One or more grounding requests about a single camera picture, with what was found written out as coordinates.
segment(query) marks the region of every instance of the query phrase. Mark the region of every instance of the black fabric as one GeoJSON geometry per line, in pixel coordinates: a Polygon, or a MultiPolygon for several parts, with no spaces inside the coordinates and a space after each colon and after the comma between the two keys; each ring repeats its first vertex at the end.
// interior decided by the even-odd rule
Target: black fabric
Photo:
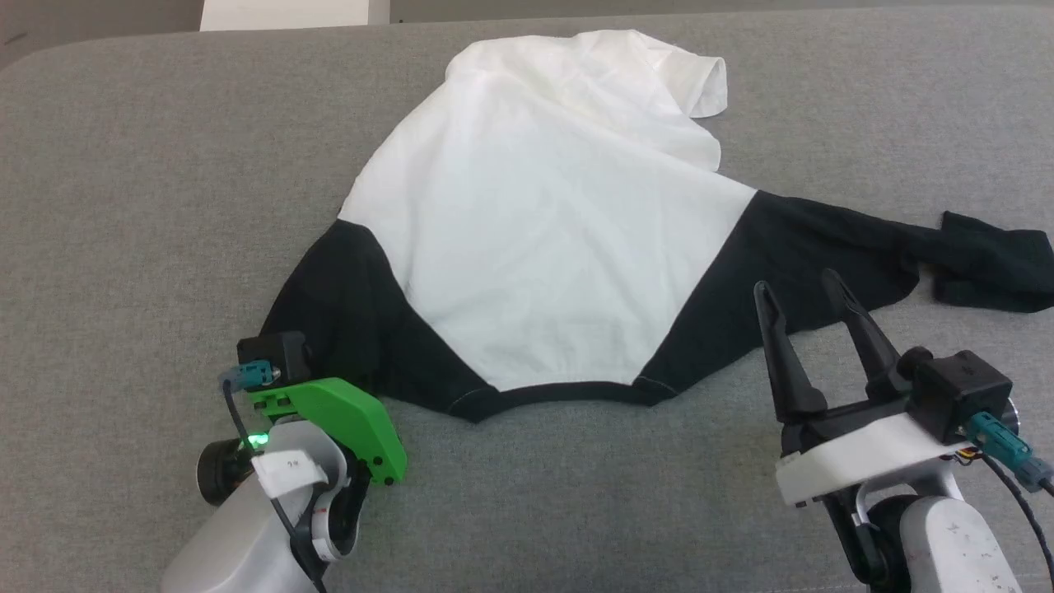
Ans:
{"type": "Polygon", "coordinates": [[[470,422],[481,422],[521,406],[543,402],[603,400],[636,406],[652,406],[653,396],[631,386],[609,381],[547,383],[509,390],[494,396],[485,392],[468,394],[450,409],[450,415],[470,422]]]}
{"type": "Polygon", "coordinates": [[[1054,305],[1054,253],[1040,231],[1003,231],[951,212],[935,230],[758,192],[633,387],[662,401],[760,347],[750,298],[760,279],[779,296],[788,332],[799,332],[836,321],[820,282],[824,268],[871,311],[911,293],[919,261],[935,266],[942,303],[1054,305]]]}
{"type": "Polygon", "coordinates": [[[935,265],[939,302],[1010,312],[1054,304],[1054,253],[1042,232],[1003,231],[951,212],[934,230],[758,192],[632,386],[499,393],[410,308],[369,229],[343,220],[304,256],[260,333],[304,332],[314,377],[338,377],[472,422],[546,401],[653,406],[761,344],[752,298],[759,279],[779,296],[788,331],[798,332],[835,322],[820,283],[824,268],[837,270],[875,310],[915,288],[919,261],[935,265]]]}
{"type": "Polygon", "coordinates": [[[369,229],[337,220],[286,280],[260,334],[298,330],[316,378],[449,413],[496,396],[410,308],[369,229]]]}

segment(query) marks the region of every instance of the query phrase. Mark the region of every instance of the green plastic part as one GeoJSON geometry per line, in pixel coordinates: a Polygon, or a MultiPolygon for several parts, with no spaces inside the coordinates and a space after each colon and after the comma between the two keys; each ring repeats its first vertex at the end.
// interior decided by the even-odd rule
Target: green plastic part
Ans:
{"type": "Polygon", "coordinates": [[[384,404],[343,379],[317,379],[289,388],[251,392],[257,412],[275,417],[299,414],[365,462],[374,483],[402,482],[406,450],[384,404]]]}

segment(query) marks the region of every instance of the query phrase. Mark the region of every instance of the t-shirt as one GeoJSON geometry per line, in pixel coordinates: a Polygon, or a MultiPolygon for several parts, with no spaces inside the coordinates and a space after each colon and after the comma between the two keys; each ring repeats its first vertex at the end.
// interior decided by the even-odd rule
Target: t-shirt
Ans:
{"type": "Polygon", "coordinates": [[[760,192],[717,173],[694,118],[721,58],[636,31],[480,41],[392,131],[264,333],[316,376],[479,421],[523,403],[653,404],[760,344],[767,280],[792,331],[833,323],[819,274],[875,309],[938,265],[938,299],[1054,302],[1038,231],[945,213],[941,231],[760,192]]]}

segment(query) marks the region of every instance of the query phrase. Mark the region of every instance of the cable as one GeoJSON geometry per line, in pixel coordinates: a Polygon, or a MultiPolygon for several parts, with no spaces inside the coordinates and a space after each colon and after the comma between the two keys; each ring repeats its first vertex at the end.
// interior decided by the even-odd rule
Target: cable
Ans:
{"type": "MultiPolygon", "coordinates": [[[[1039,521],[1036,520],[1035,514],[1032,513],[1032,507],[1029,506],[1029,501],[1021,494],[1021,489],[1017,488],[1014,480],[1010,479],[1010,476],[1002,471],[1002,468],[999,467],[999,463],[995,459],[983,455],[981,456],[981,460],[992,469],[992,472],[1007,487],[1010,494],[1014,495],[1014,500],[1017,501],[1018,507],[1021,508],[1021,512],[1024,513],[1024,518],[1028,519],[1029,526],[1032,528],[1033,533],[1036,534],[1036,540],[1039,541],[1039,550],[1043,553],[1043,559],[1047,560],[1047,572],[1051,575],[1051,586],[1054,587],[1054,557],[1051,556],[1051,549],[1047,546],[1047,536],[1043,535],[1043,529],[1039,527],[1039,521]]],[[[1054,486],[1050,483],[1050,480],[1045,481],[1047,485],[1043,486],[1043,490],[1047,492],[1054,490],[1054,486]]]]}
{"type": "MultiPolygon", "coordinates": [[[[241,444],[246,448],[246,451],[253,452],[253,455],[259,455],[258,452],[253,448],[253,444],[249,441],[249,431],[246,430],[246,424],[241,421],[241,415],[238,414],[238,409],[234,407],[234,394],[232,393],[232,386],[230,379],[223,379],[223,401],[227,402],[227,411],[231,413],[231,420],[234,422],[234,428],[238,431],[238,437],[241,438],[241,444]]],[[[296,548],[297,554],[304,562],[304,573],[308,575],[311,579],[311,584],[315,586],[318,593],[327,593],[326,585],[323,582],[323,576],[316,571],[310,570],[309,559],[311,558],[310,552],[307,546],[300,541],[299,538],[293,533],[293,523],[289,520],[289,515],[286,514],[286,510],[282,509],[281,503],[275,499],[271,500],[271,507],[274,507],[274,512],[278,515],[278,520],[281,521],[281,527],[286,528],[286,533],[289,534],[289,541],[296,548]]]]}

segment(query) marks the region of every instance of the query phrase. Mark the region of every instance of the gray table surface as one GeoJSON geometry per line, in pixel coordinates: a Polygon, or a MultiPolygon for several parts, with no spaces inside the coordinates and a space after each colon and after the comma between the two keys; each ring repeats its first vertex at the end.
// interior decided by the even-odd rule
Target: gray table surface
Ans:
{"type": "MultiPolygon", "coordinates": [[[[469,42],[636,27],[724,56],[722,171],[915,223],[1054,231],[1054,12],[880,8],[186,34],[0,71],[0,589],[151,591],[209,516],[193,467],[232,435],[234,342],[356,172],[469,42]]],[[[1054,457],[1054,314],[878,312],[901,348],[971,349],[1054,457]]],[[[840,329],[795,338],[836,403],[840,329]]],[[[398,402],[404,485],[371,496],[332,591],[862,591],[823,511],[783,507],[760,353],[656,409],[523,408],[469,426],[398,402]]],[[[1021,584],[1049,590],[983,468],[958,472],[1021,584]]],[[[1054,503],[1037,499],[1054,528],[1054,503]]]]}

